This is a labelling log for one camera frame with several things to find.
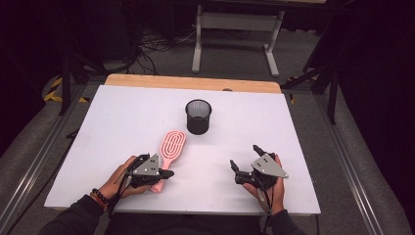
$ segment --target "beaded bracelet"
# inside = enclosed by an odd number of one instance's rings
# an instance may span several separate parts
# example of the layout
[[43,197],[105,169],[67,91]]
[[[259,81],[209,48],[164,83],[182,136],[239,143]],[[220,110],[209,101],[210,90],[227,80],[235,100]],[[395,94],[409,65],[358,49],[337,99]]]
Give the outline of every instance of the beaded bracelet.
[[104,211],[107,209],[108,199],[104,197],[98,189],[92,189],[92,192],[89,195],[104,209]]

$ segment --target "black sweater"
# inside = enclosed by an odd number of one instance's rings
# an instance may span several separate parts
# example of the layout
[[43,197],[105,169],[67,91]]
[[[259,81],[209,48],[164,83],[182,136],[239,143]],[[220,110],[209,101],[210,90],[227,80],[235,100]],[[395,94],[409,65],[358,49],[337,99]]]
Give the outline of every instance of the black sweater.
[[[94,234],[100,216],[103,213],[102,208],[91,197],[85,195],[72,204],[69,209],[63,211],[55,219],[47,223],[40,230],[39,234],[91,235]],[[271,226],[274,235],[304,234],[294,225],[286,210],[272,216]]]

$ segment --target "white board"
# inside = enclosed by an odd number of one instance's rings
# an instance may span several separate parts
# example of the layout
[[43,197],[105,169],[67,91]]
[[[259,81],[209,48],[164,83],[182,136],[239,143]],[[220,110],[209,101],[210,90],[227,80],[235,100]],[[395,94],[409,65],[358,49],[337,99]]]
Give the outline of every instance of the white board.
[[[204,135],[186,129],[186,104],[212,106]],[[256,144],[280,156],[289,213],[320,213],[315,191],[284,95],[205,90],[101,86],[47,197],[45,207],[68,208],[103,185],[130,156],[160,154],[170,130],[186,133],[174,176],[160,194],[121,200],[116,212],[259,214],[256,199],[234,181],[230,160],[252,171]]]

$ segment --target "gray carpet floor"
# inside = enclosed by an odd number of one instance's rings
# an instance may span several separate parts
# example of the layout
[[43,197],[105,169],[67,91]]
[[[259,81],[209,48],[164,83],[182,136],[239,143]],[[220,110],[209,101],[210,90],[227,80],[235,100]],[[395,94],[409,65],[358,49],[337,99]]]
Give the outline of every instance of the gray carpet floor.
[[[198,74],[191,73],[194,52],[194,42],[192,42],[194,38],[192,37],[166,52],[154,52],[149,56],[153,59],[160,75],[272,80],[280,84],[285,83],[292,75],[301,75],[302,67],[319,37],[312,31],[282,30],[274,49],[280,76],[274,78],[270,75],[261,49],[262,44],[268,40],[268,36],[266,33],[251,32],[247,38],[238,39],[224,31],[204,32],[201,71]],[[151,66],[148,60],[140,59],[140,61],[147,67]],[[111,68],[116,67],[117,64],[107,66]],[[150,74],[148,70],[144,71],[138,65],[134,65],[130,72]],[[93,99],[98,86],[103,83],[102,80],[97,80],[86,86],[83,97]],[[293,93],[296,100],[292,104],[289,96],[286,96],[305,160],[315,180],[314,187],[322,211],[319,215],[320,234],[371,234],[340,164],[338,148],[330,135],[329,126],[324,121],[325,114],[319,111],[316,97],[307,92],[310,84],[310,81],[307,81],[285,93]],[[45,87],[45,92],[49,90],[49,87],[50,84]],[[21,178],[42,147],[58,118],[60,105],[58,102],[47,102],[46,107],[33,118],[0,159],[0,178],[2,179],[0,180],[0,212],[6,208]],[[47,163],[31,187],[23,207],[28,204],[53,172],[69,145],[70,140],[66,136],[81,126],[89,105],[89,103],[76,103],[52,148]],[[336,111],[335,128],[341,135],[383,233],[412,234],[403,209],[376,167],[347,108],[342,92],[338,95]],[[59,213],[43,207],[52,183],[53,181],[49,182],[12,234],[36,234],[46,222]],[[295,216],[294,221],[306,234],[316,233],[314,216]],[[103,234],[107,224],[108,220],[103,216],[95,234]]]

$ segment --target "black mesh cup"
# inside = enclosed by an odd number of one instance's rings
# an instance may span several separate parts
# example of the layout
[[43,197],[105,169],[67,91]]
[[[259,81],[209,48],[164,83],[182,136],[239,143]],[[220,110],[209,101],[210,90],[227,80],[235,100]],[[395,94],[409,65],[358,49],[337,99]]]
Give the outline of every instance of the black mesh cup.
[[186,105],[187,129],[195,135],[208,131],[211,105],[204,100],[193,100]]

